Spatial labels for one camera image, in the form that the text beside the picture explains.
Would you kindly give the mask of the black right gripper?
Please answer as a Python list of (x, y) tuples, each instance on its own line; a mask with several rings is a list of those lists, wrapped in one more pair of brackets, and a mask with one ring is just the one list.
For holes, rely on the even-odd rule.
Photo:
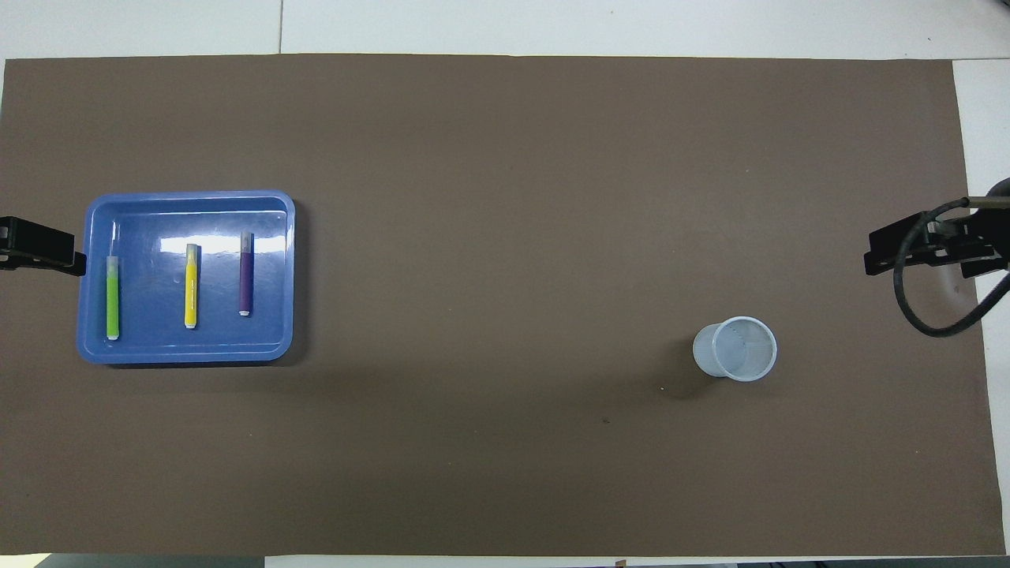
[[(891, 271), (897, 263), (902, 241), (927, 216), (920, 211), (888, 224), (869, 234), (869, 251), (863, 255), (867, 275)], [(937, 236), (941, 236), (939, 247)], [(960, 265), (964, 279), (1008, 270), (1009, 233), (1007, 213), (974, 213), (944, 219), (938, 223), (937, 236), (930, 233), (930, 222), (917, 230), (905, 256), (907, 267)]]

